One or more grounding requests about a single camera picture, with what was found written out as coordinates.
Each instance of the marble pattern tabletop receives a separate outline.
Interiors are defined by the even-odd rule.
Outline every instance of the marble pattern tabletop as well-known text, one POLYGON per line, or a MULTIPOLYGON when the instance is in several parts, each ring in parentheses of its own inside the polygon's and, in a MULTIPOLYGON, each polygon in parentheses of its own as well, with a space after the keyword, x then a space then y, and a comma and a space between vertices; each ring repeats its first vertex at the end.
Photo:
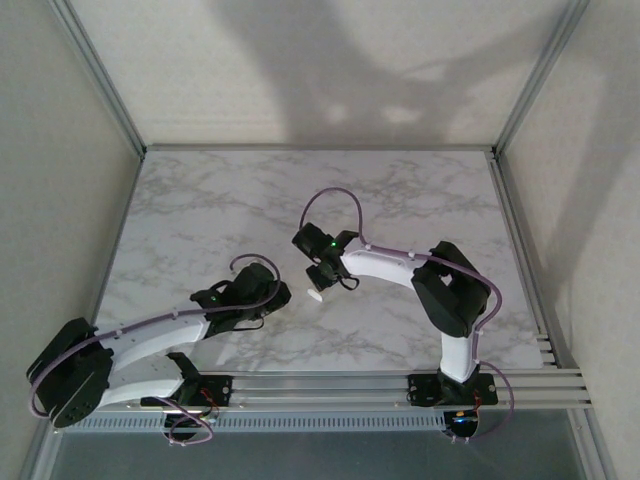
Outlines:
MULTIPOLYGON (((310 263, 291 239, 307 200, 327 186, 348 188, 360 198, 364 232, 373 243, 424 252, 440 240, 458 245, 504 295, 501 312, 480 339, 480 357, 504 368, 542 366, 537 329, 482 152, 150 152, 98 325, 170 308, 231 278, 228 263, 236 255, 256 252, 276 262, 293 298, 266 318, 262 330, 198 344, 190 353, 198 368, 436 368, 440 334, 409 289, 362 278, 356 291, 334 288, 323 303, 306 294, 310 263)), ((355 212, 349 197, 334 193, 320 198, 307 218, 336 235, 356 228, 355 212)))

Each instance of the metal frame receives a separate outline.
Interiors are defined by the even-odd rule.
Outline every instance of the metal frame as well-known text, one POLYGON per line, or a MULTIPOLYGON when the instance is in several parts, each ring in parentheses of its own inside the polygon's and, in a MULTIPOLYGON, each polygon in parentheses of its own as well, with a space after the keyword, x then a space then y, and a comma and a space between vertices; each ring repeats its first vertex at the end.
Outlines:
MULTIPOLYGON (((93 47, 90 38, 82 27, 77 13, 69 0, 48 0, 56 17, 59 19, 63 29, 69 35, 75 45, 80 58, 88 67, 98 89, 106 100, 107 106, 114 114, 123 132, 134 150, 140 156, 141 161, 147 151, 131 116, 119 96, 113 82, 111 81, 104 65, 93 47)), ((496 145, 439 145, 439 146, 407 146, 406 150, 474 150, 487 153, 487 162, 491 177, 496 188, 502 213, 507 225, 512 243, 515 249, 515 256, 519 266, 519 275, 524 285, 527 301, 538 324, 540 335, 538 345, 545 368, 541 370, 513 370, 507 371, 509 379, 513 383, 516 398, 516 408, 559 408, 566 409, 570 422, 573 426, 576 446, 580 458, 583 462, 585 473, 589 479, 615 478, 613 469, 609 464, 603 462, 603 458, 608 458, 606 449, 599 442, 599 438, 592 429, 597 430, 594 424, 592 406, 589 400, 586 387, 580 370, 576 368, 569 349, 566 346, 562 331, 557 318, 550 315, 553 309, 547 308, 540 295, 540 288, 535 280, 535 254, 532 250, 530 235, 528 234, 526 222, 522 215, 522 208, 519 204, 518 196, 514 190, 514 182, 509 170, 509 165, 504 150, 513 139, 518 128, 521 126, 529 108, 533 104, 545 79, 548 77, 555 61, 559 57, 562 49, 566 45, 571 33, 578 24, 582 13, 586 9, 589 0, 571 0, 562 14, 559 23, 547 43, 539 61, 532 71, 527 84, 520 94, 496 145)), ((172 151, 172 150, 398 150, 400 146, 319 146, 319 145, 176 145, 176 144, 156 144, 149 147, 150 150, 172 151)), ((127 211, 133 192, 134 182, 127 211)), ((113 259, 122 234, 126 212, 118 230, 118 238, 114 246, 109 265, 106 269, 105 278, 101 285, 98 298, 95 302, 93 318, 104 294, 104 288, 109 277, 113 259)), ((406 377, 408 373, 415 372, 318 372, 318 373, 247 373, 235 372, 234 395, 228 410, 231 419, 226 428, 231 430, 241 428, 232 424, 234 418, 254 419, 282 418, 289 415, 297 418, 311 418, 310 416, 322 414, 324 412, 353 416, 361 413, 363 415, 402 416, 411 415, 414 418, 416 412, 423 415, 433 415, 431 409, 420 409, 410 407, 406 401, 406 377)), ((501 380, 496 379, 498 389, 499 405, 496 409, 508 408, 505 399, 506 389, 501 380)), ((140 407, 114 406, 105 409, 100 413, 107 418, 111 415, 111 421, 103 422, 113 431, 115 428, 129 428, 131 431, 135 419, 144 419, 144 425, 151 425, 157 431, 157 424, 152 418, 162 418, 162 415, 170 412, 158 409, 143 410, 140 407)), ((135 426, 142 428, 141 423, 135 426)), ((256 428, 263 428, 266 424, 258 422, 256 428)), ((97 424, 80 425, 78 429, 102 428, 97 424)), ((31 450, 25 459, 25 464, 20 478, 46 479, 50 477, 55 462, 58 447, 62 434, 56 434, 50 424, 41 421, 34 436, 31 450)))
POLYGON ((527 300, 538 323, 540 333, 549 335, 549 341, 558 366, 561 368, 577 368, 578 365, 567 346, 560 322, 556 317, 550 315, 553 309, 545 305, 544 296, 541 295, 541 289, 536 280, 535 272, 540 270, 534 263, 534 258, 538 257, 532 255, 535 252, 533 241, 524 221, 519 197, 514 191, 514 182, 510 175, 507 157, 503 154, 501 161, 498 161, 494 154, 486 154, 486 157, 491 178, 500 199, 507 231, 514 247, 520 279, 525 287, 527 300))
POLYGON ((357 151, 357 152, 384 152, 384 151, 427 151, 427 152, 490 152, 492 145, 485 144, 449 144, 449 145, 295 145, 287 143, 251 143, 251 144, 226 144, 226 143, 154 143, 148 146, 150 152, 176 152, 189 151, 357 151))
POLYGON ((522 89, 516 101, 507 123, 496 141, 495 151, 501 155, 509 146, 511 140, 522 125, 527 112, 533 105, 542 85, 551 73, 558 57, 564 50, 571 34, 575 30, 582 14, 589 5, 590 0, 571 0, 563 12, 560 20, 542 51, 538 63, 534 67, 525 87, 522 89))
POLYGON ((69 0, 48 0, 48 2, 131 147, 141 159, 144 158, 146 145, 71 2, 69 0))
MULTIPOLYGON (((136 411, 101 412, 80 423, 68 427, 70 432, 80 433, 158 433, 166 431, 166 412, 136 411)), ((219 418, 210 419, 216 433, 292 433, 292 432, 398 432, 442 431, 444 414, 432 409, 398 410, 395 412, 224 412, 219 418)), ((185 428, 182 432, 194 432, 185 428)))
POLYGON ((129 195, 127 197, 127 202, 124 207, 124 211, 122 212, 122 218, 120 219, 120 223, 118 224, 118 233, 116 234, 116 240, 113 244, 113 250, 111 250, 109 254, 109 261, 104 271, 104 275, 102 276, 102 282, 100 283, 100 288, 98 289, 98 293, 94 301, 91 304, 91 318, 89 319, 89 323, 92 325, 96 322, 98 318, 98 312, 100 311, 100 305, 102 304, 102 299, 104 298, 104 292, 107 289, 107 283, 109 283, 109 277, 111 276, 111 269, 113 268, 113 263, 116 260, 116 253, 118 252, 118 246, 120 245, 120 240, 122 239, 122 232, 124 232, 124 226, 127 222, 127 216, 129 215, 129 210, 131 209, 131 202, 133 202, 133 196, 136 192, 136 187, 138 186, 138 181, 140 180, 140 173, 142 173, 142 164, 144 162, 144 155, 140 157, 140 163, 138 164, 138 168, 136 169, 135 176, 133 178, 133 183, 131 184, 131 190, 129 191, 129 195))

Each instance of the cable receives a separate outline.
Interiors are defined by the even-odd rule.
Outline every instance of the cable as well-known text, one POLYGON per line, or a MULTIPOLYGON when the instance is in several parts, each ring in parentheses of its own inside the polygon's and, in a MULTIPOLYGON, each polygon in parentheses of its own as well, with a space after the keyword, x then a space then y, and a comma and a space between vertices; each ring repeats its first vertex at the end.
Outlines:
MULTIPOLYGON (((49 418, 49 415, 47 415, 46 412, 43 412, 43 411, 39 410, 38 407, 36 406, 36 394, 37 394, 38 388, 42 384, 42 381, 53 370, 55 370, 62 362, 64 362, 68 358, 72 357, 73 355, 78 353, 80 350, 82 350, 86 346, 91 345, 92 343, 100 342, 102 340, 107 340, 109 338, 119 337, 119 336, 122 336, 124 334, 133 332, 135 330, 139 330, 141 328, 148 327, 149 325, 154 325, 156 323, 159 323, 159 322, 162 322, 162 321, 165 321, 165 320, 169 320, 169 319, 176 319, 178 317, 182 317, 182 316, 185 316, 185 315, 200 315, 200 314, 206 314, 206 313, 220 313, 220 312, 228 312, 228 311, 231 311, 231 310, 250 310, 252 308, 261 307, 262 305, 265 305, 265 304, 269 303, 271 300, 273 300, 275 298, 275 296, 278 294, 278 291, 280 290, 280 285, 282 284, 282 277, 280 276, 280 270, 278 270, 278 267, 276 266, 275 263, 273 263, 271 260, 269 260, 264 255, 260 255, 258 253, 245 253, 243 255, 238 255, 233 260, 231 260, 231 263, 229 264, 229 268, 231 270, 233 270, 233 266, 236 264, 236 262, 238 260, 243 259, 243 258, 257 258, 257 259, 262 260, 265 263, 267 263, 273 269, 273 271, 275 273, 275 276, 276 276, 276 286, 275 286, 275 289, 273 290, 273 292, 269 296, 267 296, 264 300, 260 300, 259 302, 252 303, 252 304, 249 304, 249 305, 231 305, 231 306, 227 306, 227 307, 195 308, 195 309, 189 309, 189 310, 180 310, 180 311, 177 311, 177 312, 163 313, 161 315, 157 315, 157 316, 149 318, 147 320, 142 320, 140 322, 134 323, 132 325, 128 325, 126 327, 122 327, 120 329, 111 330, 109 332, 106 332, 106 333, 103 333, 103 334, 100 334, 100 335, 96 335, 96 336, 91 337, 91 338, 87 338, 86 340, 83 340, 82 342, 78 343, 77 345, 73 346, 69 350, 67 350, 64 353, 62 353, 59 357, 57 357, 49 365, 47 365, 42 370, 42 372, 40 372, 40 374, 33 380, 32 384, 31 384, 31 390, 29 390, 29 410, 31 411, 31 413, 34 416, 39 417, 39 418, 49 418)), ((167 401, 165 399, 159 398, 159 400, 161 400, 164 403, 167 403, 167 401)))
POLYGON ((500 289, 498 288, 498 286, 493 283, 491 280, 489 280, 487 277, 485 277, 484 275, 481 275, 480 273, 471 270, 469 268, 463 267, 462 265, 458 265, 456 263, 450 262, 448 260, 445 260, 443 258, 439 258, 439 257, 435 257, 433 255, 429 255, 429 254, 424 254, 424 253, 410 253, 410 252, 406 252, 404 250, 396 250, 394 248, 387 248, 387 247, 379 247, 377 245, 373 245, 370 242, 368 242, 365 239, 364 233, 363 233, 363 224, 364 224, 364 216, 362 213, 362 204, 360 203, 360 200, 358 200, 358 197, 356 197, 356 195, 351 192, 350 190, 347 190, 346 188, 342 188, 342 187, 327 187, 327 188, 323 188, 322 190, 320 190, 318 193, 316 193, 313 197, 311 197, 309 199, 309 201, 307 202, 307 204, 305 205, 304 209, 302 210, 302 215, 300 216, 300 223, 299 223, 299 228, 302 228, 304 226, 304 220, 305 217, 307 215, 307 212, 309 211, 309 208, 311 208, 311 205, 313 204, 313 202, 315 202, 318 197, 324 195, 325 193, 329 193, 329 192, 341 192, 344 193, 346 195, 349 195, 354 203, 356 204, 356 210, 358 211, 358 237, 360 238, 360 242, 362 242, 362 244, 369 250, 372 252, 378 252, 378 253, 383 253, 383 254, 387 254, 387 255, 400 255, 400 256, 408 256, 411 258, 415 258, 418 260, 425 260, 425 261, 432 261, 432 262, 436 262, 439 263, 441 265, 444 265, 446 267, 452 268, 454 270, 457 270, 460 273, 464 273, 465 275, 468 275, 482 283, 484 283, 486 286, 488 286, 491 291, 495 294, 496 296, 496 304, 494 305, 493 309, 482 319, 480 320, 473 329, 473 342, 471 344, 471 356, 473 358, 473 360, 478 363, 479 365, 484 365, 487 366, 491 369, 493 369, 500 378, 502 378, 502 380, 505 382, 505 385, 507 387, 507 390, 509 392, 509 398, 510 398, 510 407, 509 407, 509 414, 507 415, 507 417, 503 420, 503 422, 498 425, 497 427, 495 427, 493 430, 490 430, 489 432, 485 432, 481 435, 478 435, 477 437, 472 437, 474 439, 477 438, 482 438, 485 437, 487 435, 489 435, 490 433, 501 429, 504 425, 506 425, 510 420, 511 420, 511 416, 513 415, 513 410, 515 408, 515 398, 513 395, 513 389, 511 388, 511 384, 509 383, 509 381, 507 380, 507 377, 504 373, 502 373, 500 370, 498 370, 497 367, 495 367, 494 365, 492 365, 489 362, 485 362, 485 361, 481 361, 478 359, 478 340, 480 337, 480 330, 482 329, 482 327, 484 327, 492 318, 494 318, 498 311, 500 310, 500 308, 502 307, 502 292, 500 291, 500 289))
POLYGON ((206 420, 204 420, 203 418, 200 418, 197 415, 194 415, 192 413, 189 413, 187 410, 185 410, 184 408, 182 408, 180 405, 178 405, 176 402, 174 402, 173 400, 169 399, 169 398, 161 398, 161 397, 154 397, 156 400, 161 401, 162 403, 173 407, 177 410, 179 410, 182 413, 182 417, 179 418, 177 421, 174 422, 173 425, 171 425, 171 429, 169 429, 169 444, 173 445, 174 443, 177 443, 178 445, 182 445, 183 447, 186 447, 187 445, 196 445, 198 443, 205 443, 208 442, 209 440, 211 440, 213 438, 213 429, 211 428, 211 425, 209 424, 209 422, 207 422, 206 420), (176 440, 175 437, 173 436, 173 432, 175 430, 175 428, 180 425, 181 423, 186 422, 187 420, 193 420, 194 422, 196 422, 196 424, 204 427, 207 430, 207 436, 205 438, 201 438, 198 440, 192 440, 190 442, 187 442, 186 440, 184 441, 180 441, 180 440, 176 440))
POLYGON ((218 418, 220 416, 220 407, 216 404, 215 400, 213 399, 213 394, 209 391, 208 388, 201 388, 200 394, 207 400, 207 402, 209 402, 209 405, 210 405, 209 412, 205 416, 213 412, 213 409, 215 408, 216 418, 218 418))
POLYGON ((360 279, 356 278, 356 277, 345 277, 345 278, 340 278, 338 279, 338 282, 340 282, 340 285, 342 285, 342 287, 345 290, 349 290, 350 292, 353 292, 356 288, 358 288, 358 286, 360 285, 360 279), (353 286, 351 285, 347 285, 346 283, 344 283, 345 280, 353 280, 354 284, 353 286))
POLYGON ((260 325, 258 325, 257 327, 236 327, 231 331, 232 332, 253 332, 255 330, 260 330, 262 327, 264 327, 264 317, 260 317, 260 325))

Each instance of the white wall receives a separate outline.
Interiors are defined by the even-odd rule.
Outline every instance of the white wall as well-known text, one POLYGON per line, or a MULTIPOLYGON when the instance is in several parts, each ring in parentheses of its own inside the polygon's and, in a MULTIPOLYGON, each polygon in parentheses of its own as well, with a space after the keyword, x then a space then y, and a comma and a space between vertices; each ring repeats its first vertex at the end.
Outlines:
POLYGON ((567 0, 73 0, 148 144, 493 143, 567 0))
POLYGON ((0 478, 35 420, 25 371, 89 313, 137 159, 44 0, 0 2, 0 478))
POLYGON ((640 4, 592 1, 508 149, 621 479, 640 478, 640 4))

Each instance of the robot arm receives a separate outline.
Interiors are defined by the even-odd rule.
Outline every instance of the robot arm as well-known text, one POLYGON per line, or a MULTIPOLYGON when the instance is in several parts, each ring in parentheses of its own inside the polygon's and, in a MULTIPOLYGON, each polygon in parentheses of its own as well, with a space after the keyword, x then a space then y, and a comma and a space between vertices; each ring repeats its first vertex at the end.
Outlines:
MULTIPOLYGON (((442 335, 439 373, 443 387, 460 390, 473 383, 478 371, 473 358, 473 324, 485 311, 489 288, 433 260, 372 251, 357 237, 356 232, 343 231, 334 239, 311 223, 300 229, 293 243, 315 263, 307 269, 315 289, 321 292, 336 283, 347 286, 345 280, 356 281, 357 286, 356 277, 370 276, 414 290, 442 335)), ((440 242, 431 255, 475 270, 452 243, 440 242)))
POLYGON ((199 391, 197 372, 184 354, 168 349, 192 344, 219 333, 255 330, 238 328, 242 321, 264 321, 291 298, 284 282, 263 265, 252 263, 233 281, 224 280, 190 296, 141 328, 120 324, 121 332, 104 336, 84 318, 67 322, 27 371, 37 385, 44 411, 54 426, 76 423, 96 408, 143 397, 176 397, 188 401, 199 391), (68 355, 82 344, 86 346, 68 355), (43 371, 59 362, 44 378, 43 371))

